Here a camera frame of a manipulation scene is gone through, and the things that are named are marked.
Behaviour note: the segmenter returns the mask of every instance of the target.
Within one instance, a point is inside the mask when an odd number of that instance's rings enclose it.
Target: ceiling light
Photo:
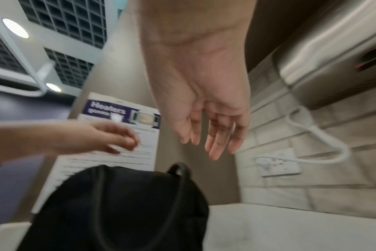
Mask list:
[[[4,18],[4,19],[2,19],[2,22],[11,32],[18,35],[19,37],[22,37],[22,38],[29,38],[30,37],[28,35],[27,31],[20,24],[16,23],[15,21]]]
[[[49,89],[52,90],[52,91],[61,92],[60,87],[58,87],[55,84],[46,83],[46,86],[49,87]]]

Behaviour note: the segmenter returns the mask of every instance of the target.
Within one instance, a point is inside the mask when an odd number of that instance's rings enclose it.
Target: electrical outlet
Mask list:
[[[267,153],[266,155],[275,156],[275,158],[269,159],[271,161],[270,168],[258,167],[260,169],[262,177],[292,175],[301,173],[301,166],[299,163],[293,161],[286,161],[278,158],[295,158],[295,152],[293,148],[287,148],[273,153]]]

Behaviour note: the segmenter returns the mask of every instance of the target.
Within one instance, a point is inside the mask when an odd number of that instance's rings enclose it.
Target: white cable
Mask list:
[[[296,112],[299,112],[300,117],[303,119],[302,124],[299,124],[292,120],[291,115]],[[253,158],[254,162],[260,167],[263,167],[266,169],[270,168],[271,161],[267,159],[275,159],[275,158],[280,159],[280,160],[293,161],[293,162],[305,163],[305,164],[330,165],[330,164],[341,163],[351,157],[352,152],[349,146],[343,143],[342,141],[340,141],[339,139],[329,135],[322,129],[320,129],[315,124],[313,117],[311,115],[311,112],[307,108],[303,106],[297,106],[291,109],[286,115],[286,122],[294,127],[311,132],[320,141],[332,147],[333,149],[338,151],[340,154],[337,157],[333,159],[329,159],[329,160],[306,160],[306,159],[298,159],[298,158],[285,158],[285,157],[280,157],[280,156],[262,155],[262,156],[257,156]]]

